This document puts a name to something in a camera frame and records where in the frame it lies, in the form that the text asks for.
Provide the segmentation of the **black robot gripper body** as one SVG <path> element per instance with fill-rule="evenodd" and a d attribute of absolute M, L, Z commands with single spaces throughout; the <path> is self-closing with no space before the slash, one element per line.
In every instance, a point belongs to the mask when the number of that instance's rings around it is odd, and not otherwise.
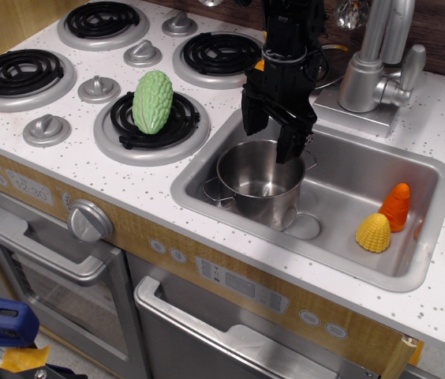
<path fill-rule="evenodd" d="M 293 123 L 312 128 L 316 115 L 309 104 L 318 77 L 318 52 L 306 51 L 297 59 L 263 52 L 263 60 L 245 70 L 244 88 L 263 102 L 268 118 L 279 125 Z"/>

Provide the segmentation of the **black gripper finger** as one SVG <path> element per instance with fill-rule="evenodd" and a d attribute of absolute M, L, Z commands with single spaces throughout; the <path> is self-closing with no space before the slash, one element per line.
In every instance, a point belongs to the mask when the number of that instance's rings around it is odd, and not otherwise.
<path fill-rule="evenodd" d="M 263 109 L 262 99 L 250 89 L 244 88 L 241 98 L 243 126 L 247 136 L 259 133 L 268 124 L 268 114 Z"/>
<path fill-rule="evenodd" d="M 307 143 L 313 140 L 312 128 L 293 123 L 285 124 L 280 129 L 277 140 L 277 163 L 286 163 L 299 158 Z"/>

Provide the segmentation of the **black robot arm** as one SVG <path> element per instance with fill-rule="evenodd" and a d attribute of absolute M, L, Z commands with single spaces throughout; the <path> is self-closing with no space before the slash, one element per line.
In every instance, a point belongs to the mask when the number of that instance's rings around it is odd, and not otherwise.
<path fill-rule="evenodd" d="M 263 67 L 245 70 L 241 112 L 247 135 L 280 125 L 276 162 L 302 154 L 317 117 L 309 102 L 320 63 L 326 58 L 319 37 L 325 32 L 322 1 L 262 1 L 266 38 Z"/>

